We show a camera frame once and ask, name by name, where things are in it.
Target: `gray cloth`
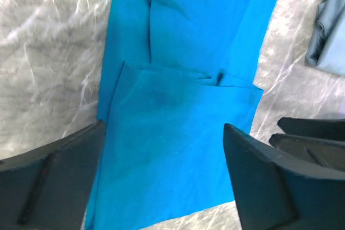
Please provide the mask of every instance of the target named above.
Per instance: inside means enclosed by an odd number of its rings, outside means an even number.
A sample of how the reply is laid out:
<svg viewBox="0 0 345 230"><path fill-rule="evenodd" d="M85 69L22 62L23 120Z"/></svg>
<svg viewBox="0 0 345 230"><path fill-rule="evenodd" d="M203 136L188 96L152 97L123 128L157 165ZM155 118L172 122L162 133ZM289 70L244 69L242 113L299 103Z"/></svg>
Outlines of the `gray cloth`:
<svg viewBox="0 0 345 230"><path fill-rule="evenodd" d="M318 6L306 61L320 70L345 75L345 0L324 0Z"/></svg>

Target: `fabric fold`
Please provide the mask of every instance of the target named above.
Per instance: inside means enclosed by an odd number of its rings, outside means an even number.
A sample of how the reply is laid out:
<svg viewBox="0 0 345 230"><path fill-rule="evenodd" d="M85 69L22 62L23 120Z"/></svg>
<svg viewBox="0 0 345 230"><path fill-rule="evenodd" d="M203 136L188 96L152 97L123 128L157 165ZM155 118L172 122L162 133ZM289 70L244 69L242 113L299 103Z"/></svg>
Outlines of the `fabric fold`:
<svg viewBox="0 0 345 230"><path fill-rule="evenodd" d="M140 229L234 199L223 125L248 132L262 90L198 78L124 65L109 114L106 142L114 144L104 148L94 229Z"/></svg>
<svg viewBox="0 0 345 230"><path fill-rule="evenodd" d="M308 64L336 75L345 75L344 12L345 0L324 0L319 4L306 54Z"/></svg>
<svg viewBox="0 0 345 230"><path fill-rule="evenodd" d="M249 133L277 0L113 0L87 230L137 230L234 199L223 125Z"/></svg>

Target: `table surface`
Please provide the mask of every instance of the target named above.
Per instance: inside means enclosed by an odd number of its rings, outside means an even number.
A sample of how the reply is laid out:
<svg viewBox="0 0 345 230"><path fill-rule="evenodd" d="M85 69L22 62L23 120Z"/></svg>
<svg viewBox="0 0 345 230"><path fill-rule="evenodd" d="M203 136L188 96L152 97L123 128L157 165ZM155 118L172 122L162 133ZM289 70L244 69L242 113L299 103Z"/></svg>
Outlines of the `table surface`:
<svg viewBox="0 0 345 230"><path fill-rule="evenodd" d="M304 57L322 0L278 0L255 84L251 134L267 143L282 116L339 118L345 79ZM111 0L0 0L0 159L94 122ZM235 203L149 227L240 229Z"/></svg>

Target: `blue cloth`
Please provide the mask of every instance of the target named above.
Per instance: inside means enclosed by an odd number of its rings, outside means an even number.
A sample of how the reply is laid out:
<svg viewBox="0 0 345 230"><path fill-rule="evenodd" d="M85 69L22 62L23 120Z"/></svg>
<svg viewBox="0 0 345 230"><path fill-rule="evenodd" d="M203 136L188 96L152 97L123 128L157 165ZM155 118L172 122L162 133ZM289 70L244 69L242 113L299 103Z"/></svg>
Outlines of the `blue cloth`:
<svg viewBox="0 0 345 230"><path fill-rule="evenodd" d="M113 0L87 230L132 230L234 200L223 125L250 131L276 0Z"/></svg>

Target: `gray surface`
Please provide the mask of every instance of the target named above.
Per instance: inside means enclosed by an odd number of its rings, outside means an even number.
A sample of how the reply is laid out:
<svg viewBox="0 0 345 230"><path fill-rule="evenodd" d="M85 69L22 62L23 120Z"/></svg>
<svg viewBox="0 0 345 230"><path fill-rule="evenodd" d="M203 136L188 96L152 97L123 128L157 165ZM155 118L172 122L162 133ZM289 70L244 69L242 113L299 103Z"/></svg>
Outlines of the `gray surface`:
<svg viewBox="0 0 345 230"><path fill-rule="evenodd" d="M345 81L306 67L321 0L279 0L261 52L265 90L252 135L267 142L282 116L339 117ZM0 158L95 120L111 0L0 0ZM234 203L150 229L239 229Z"/></svg>

